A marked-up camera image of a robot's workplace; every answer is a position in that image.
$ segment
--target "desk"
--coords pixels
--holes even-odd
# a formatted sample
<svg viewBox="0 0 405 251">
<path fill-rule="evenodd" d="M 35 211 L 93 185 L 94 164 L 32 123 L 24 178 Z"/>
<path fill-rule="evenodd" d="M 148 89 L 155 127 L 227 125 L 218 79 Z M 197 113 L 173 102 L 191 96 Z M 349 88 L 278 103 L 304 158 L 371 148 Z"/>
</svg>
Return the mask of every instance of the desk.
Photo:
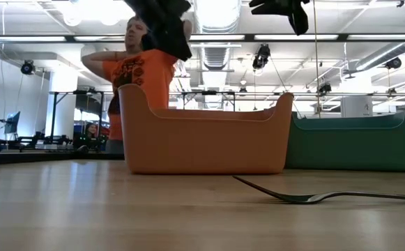
<svg viewBox="0 0 405 251">
<path fill-rule="evenodd" d="M 405 173 L 246 178 L 293 194 L 405 194 Z M 405 251 L 405 201 L 288 205 L 230 176 L 135 176 L 122 161 L 1 165 L 0 250 Z"/>
</svg>

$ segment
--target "woman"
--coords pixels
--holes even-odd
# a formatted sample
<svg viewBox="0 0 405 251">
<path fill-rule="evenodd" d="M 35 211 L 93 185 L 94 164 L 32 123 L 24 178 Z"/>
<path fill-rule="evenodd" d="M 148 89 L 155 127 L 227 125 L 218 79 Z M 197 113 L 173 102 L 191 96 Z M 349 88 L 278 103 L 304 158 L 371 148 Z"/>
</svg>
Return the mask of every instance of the woman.
<svg viewBox="0 0 405 251">
<path fill-rule="evenodd" d="M 97 125 L 94 123 L 87 123 L 84 135 L 89 139 L 95 139 L 97 137 Z"/>
<path fill-rule="evenodd" d="M 185 20 L 183 30 L 187 40 L 192 24 Z M 138 18 L 128 21 L 125 33 L 125 52 L 96 52 L 82 58 L 83 64 L 96 75 L 112 83 L 114 97 L 109 114 L 109 140 L 107 153 L 124 154 L 121 130 L 120 103 L 117 89 L 124 84 L 138 84 L 144 90 L 152 109 L 166 109 L 169 101 L 169 84 L 174 76 L 177 58 L 159 50 L 142 51 L 142 36 L 146 25 Z"/>
</svg>

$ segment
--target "teal bin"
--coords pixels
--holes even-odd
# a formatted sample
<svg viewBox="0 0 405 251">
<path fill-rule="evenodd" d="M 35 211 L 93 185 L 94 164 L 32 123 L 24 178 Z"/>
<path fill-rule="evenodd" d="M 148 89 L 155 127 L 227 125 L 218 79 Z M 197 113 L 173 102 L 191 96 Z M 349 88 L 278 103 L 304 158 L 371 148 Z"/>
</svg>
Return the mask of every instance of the teal bin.
<svg viewBox="0 0 405 251">
<path fill-rule="evenodd" d="M 286 168 L 405 172 L 405 111 L 343 119 L 294 112 Z"/>
</svg>

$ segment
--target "fork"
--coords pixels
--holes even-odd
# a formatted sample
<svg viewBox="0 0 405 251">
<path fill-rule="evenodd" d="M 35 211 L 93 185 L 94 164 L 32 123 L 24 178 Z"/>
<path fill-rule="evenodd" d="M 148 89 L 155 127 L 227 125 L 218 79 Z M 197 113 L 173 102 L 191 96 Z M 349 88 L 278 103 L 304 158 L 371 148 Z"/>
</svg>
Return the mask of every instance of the fork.
<svg viewBox="0 0 405 251">
<path fill-rule="evenodd" d="M 361 197 L 376 197 L 376 198 L 388 198 L 388 199 L 405 199 L 405 195 L 389 195 L 389 194 L 380 194 L 380 193 L 373 193 L 373 192 L 327 192 L 323 194 L 317 195 L 285 195 L 278 192 L 273 192 L 268 189 L 265 189 L 259 185 L 253 184 L 250 181 L 246 181 L 245 179 L 239 178 L 237 176 L 233 176 L 235 179 L 239 180 L 240 182 L 249 185 L 257 190 L 260 190 L 267 195 L 275 197 L 277 199 L 281 199 L 284 202 L 290 204 L 317 204 L 324 199 L 337 197 L 337 196 L 361 196 Z"/>
</svg>

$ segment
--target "plastic storage bin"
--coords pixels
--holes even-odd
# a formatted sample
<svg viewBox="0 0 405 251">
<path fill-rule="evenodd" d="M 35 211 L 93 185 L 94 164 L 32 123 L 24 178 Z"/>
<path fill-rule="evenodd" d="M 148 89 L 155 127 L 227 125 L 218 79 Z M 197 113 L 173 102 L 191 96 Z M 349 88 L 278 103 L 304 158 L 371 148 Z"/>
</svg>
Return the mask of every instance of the plastic storage bin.
<svg viewBox="0 0 405 251">
<path fill-rule="evenodd" d="M 125 161 L 135 174 L 277 174 L 293 95 L 260 112 L 155 110 L 135 84 L 119 88 Z"/>
<path fill-rule="evenodd" d="M 387 116 L 298 119 L 286 168 L 405 171 L 405 111 Z"/>
</svg>

